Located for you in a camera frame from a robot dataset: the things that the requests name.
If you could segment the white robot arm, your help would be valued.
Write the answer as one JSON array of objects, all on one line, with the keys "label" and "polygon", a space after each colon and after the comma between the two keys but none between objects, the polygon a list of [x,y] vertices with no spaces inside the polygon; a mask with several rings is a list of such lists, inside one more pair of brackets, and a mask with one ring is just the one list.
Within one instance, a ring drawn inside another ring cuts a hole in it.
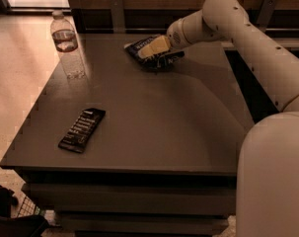
[{"label": "white robot arm", "polygon": [[239,154],[236,237],[299,237],[299,58],[254,26],[238,0],[205,0],[168,27],[171,48],[228,40],[244,63],[235,76],[252,110],[274,113],[249,129]]}]

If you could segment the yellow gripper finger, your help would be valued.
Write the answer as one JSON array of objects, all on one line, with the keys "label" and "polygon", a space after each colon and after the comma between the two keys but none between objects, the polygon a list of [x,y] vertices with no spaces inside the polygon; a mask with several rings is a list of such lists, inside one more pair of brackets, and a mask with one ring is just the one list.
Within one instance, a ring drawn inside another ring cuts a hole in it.
[{"label": "yellow gripper finger", "polygon": [[143,39],[137,47],[140,58],[145,59],[169,51],[171,48],[169,39],[166,36],[158,36],[148,39]]}]

